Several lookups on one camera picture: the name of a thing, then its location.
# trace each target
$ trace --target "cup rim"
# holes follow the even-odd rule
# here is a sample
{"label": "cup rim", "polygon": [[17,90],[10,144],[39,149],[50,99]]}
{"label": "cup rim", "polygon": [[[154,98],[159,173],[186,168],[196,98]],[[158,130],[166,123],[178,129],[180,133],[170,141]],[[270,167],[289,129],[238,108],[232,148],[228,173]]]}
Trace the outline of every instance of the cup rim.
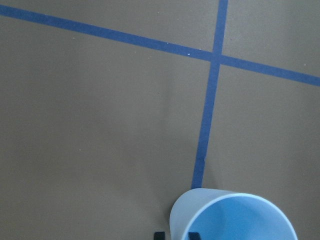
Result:
{"label": "cup rim", "polygon": [[183,231],[183,234],[182,234],[182,239],[186,239],[187,237],[187,234],[189,232],[189,229],[190,227],[192,226],[192,224],[194,223],[194,221],[199,217],[199,215],[201,213],[203,213],[207,208],[209,208],[210,206],[212,206],[213,204],[217,203],[217,202],[220,202],[222,200],[225,200],[225,199],[231,199],[231,198],[237,198],[237,197],[248,197],[248,198],[252,198],[252,199],[255,199],[255,200],[258,200],[258,201],[261,201],[265,204],[268,204],[269,206],[271,206],[274,210],[276,210],[276,212],[278,214],[280,214],[282,216],[282,218],[285,220],[286,224],[289,226],[292,234],[293,234],[293,237],[295,240],[298,240],[297,238],[297,234],[295,232],[295,229],[294,227],[292,226],[291,222],[289,221],[289,219],[287,218],[287,216],[280,210],[280,208],[278,208],[276,205],[274,205],[272,202],[270,202],[269,200],[261,197],[261,196],[257,196],[257,195],[253,195],[253,194],[250,194],[250,193],[240,193],[240,192],[233,192],[233,193],[227,193],[223,196],[219,196],[219,197],[216,197],[214,199],[212,199],[211,201],[207,202],[205,205],[203,205],[194,215],[193,217],[188,221],[187,225],[186,225],[186,228],[184,229]]}

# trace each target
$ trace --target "blue tape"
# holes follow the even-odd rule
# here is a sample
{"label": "blue tape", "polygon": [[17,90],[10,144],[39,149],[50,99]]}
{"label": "blue tape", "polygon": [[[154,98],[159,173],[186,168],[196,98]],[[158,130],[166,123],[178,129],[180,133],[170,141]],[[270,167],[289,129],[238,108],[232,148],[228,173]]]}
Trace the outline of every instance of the blue tape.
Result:
{"label": "blue tape", "polygon": [[191,188],[194,189],[201,188],[202,186],[205,169],[205,159],[208,150],[212,116],[217,92],[220,64],[289,79],[305,84],[320,86],[320,77],[317,76],[222,55],[227,8],[228,0],[220,0],[214,33],[213,52],[203,51],[200,49],[181,46],[174,43],[98,27],[77,21],[67,20],[55,16],[22,10],[1,4],[0,15],[211,62],[200,127],[200,135],[193,170]]}
{"label": "blue tape", "polygon": [[215,98],[219,78],[220,57],[222,55],[223,42],[225,36],[227,9],[228,0],[220,0],[216,18],[213,52],[211,56],[211,66],[205,94],[203,115],[200,127],[198,147],[195,157],[195,164],[193,169],[191,189],[202,187],[205,172],[205,162],[210,138],[210,130],[212,124],[212,116],[214,112]]}
{"label": "blue tape", "polygon": [[[81,23],[77,21],[67,20],[64,18],[59,18],[59,17],[50,16],[46,14],[22,10],[15,7],[1,5],[1,4],[0,4],[0,15],[10,17],[10,18],[20,19],[20,20],[25,20],[25,21],[29,21],[37,24],[56,27],[60,29],[65,29],[73,32],[88,34],[88,35],[105,38],[109,40],[119,41],[122,43],[132,44],[132,45],[136,45],[144,48],[177,54],[177,55],[181,55],[189,58],[200,59],[208,62],[212,61],[213,53],[209,51],[195,49],[192,47],[182,46],[182,45],[169,43],[165,41],[159,41],[159,40],[155,40],[155,39],[151,39],[143,36],[129,34],[129,33],[116,31],[108,28],[98,27],[98,26]],[[216,44],[222,46],[223,38],[218,38],[216,39],[216,41],[221,41],[219,43],[217,42]],[[272,75],[280,78],[298,81],[301,83],[319,86],[320,77],[307,75],[307,74],[294,72],[294,71],[289,71],[289,70],[281,69],[278,67],[254,63],[254,62],[241,60],[241,59],[224,56],[224,55],[220,56],[219,61],[222,61],[221,64],[231,66],[231,67],[250,70],[250,71],[254,71],[261,74]]]}
{"label": "blue tape", "polygon": [[171,54],[182,55],[189,58],[200,59],[204,61],[210,61],[211,59],[211,52],[208,51],[181,46],[165,41],[159,41],[77,21],[67,20],[60,17],[21,10],[14,7],[0,5],[0,15],[37,24],[52,26],[60,29],[70,30],[82,34],[88,34],[104,39],[110,39],[122,43],[132,44],[144,48],[159,50]]}
{"label": "blue tape", "polygon": [[221,56],[220,63],[238,69],[244,69],[260,74],[266,74],[283,79],[289,79],[304,84],[320,86],[320,77],[303,74],[296,71],[290,71],[275,66],[268,66],[224,55]]}

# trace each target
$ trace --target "light blue cup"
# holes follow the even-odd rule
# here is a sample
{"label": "light blue cup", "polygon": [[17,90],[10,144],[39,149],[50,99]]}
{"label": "light blue cup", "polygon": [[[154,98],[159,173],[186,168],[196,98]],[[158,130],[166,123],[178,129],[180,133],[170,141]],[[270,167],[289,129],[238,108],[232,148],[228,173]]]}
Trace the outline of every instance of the light blue cup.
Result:
{"label": "light blue cup", "polygon": [[256,195],[196,188],[174,203],[170,213],[171,240],[298,240],[285,214]]}

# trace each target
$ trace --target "gray floor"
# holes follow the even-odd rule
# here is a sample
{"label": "gray floor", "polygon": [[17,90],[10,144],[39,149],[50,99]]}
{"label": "gray floor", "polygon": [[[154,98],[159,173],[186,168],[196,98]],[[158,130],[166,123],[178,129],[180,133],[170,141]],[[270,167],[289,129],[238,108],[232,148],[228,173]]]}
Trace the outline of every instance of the gray floor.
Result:
{"label": "gray floor", "polygon": [[[0,0],[211,51],[218,1]],[[320,3],[229,1],[223,54],[320,77]],[[191,186],[210,64],[0,16],[0,239],[151,240]],[[320,87],[220,70],[204,187],[320,234]]]}

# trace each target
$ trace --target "black object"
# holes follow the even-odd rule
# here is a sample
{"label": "black object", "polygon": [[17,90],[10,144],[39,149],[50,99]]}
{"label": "black object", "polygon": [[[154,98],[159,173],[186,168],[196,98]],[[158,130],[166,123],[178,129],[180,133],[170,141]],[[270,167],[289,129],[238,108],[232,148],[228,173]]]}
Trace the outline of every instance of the black object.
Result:
{"label": "black object", "polygon": [[189,240],[201,240],[198,232],[189,232]]}
{"label": "black object", "polygon": [[156,231],[153,235],[153,240],[166,240],[166,233],[164,231]]}

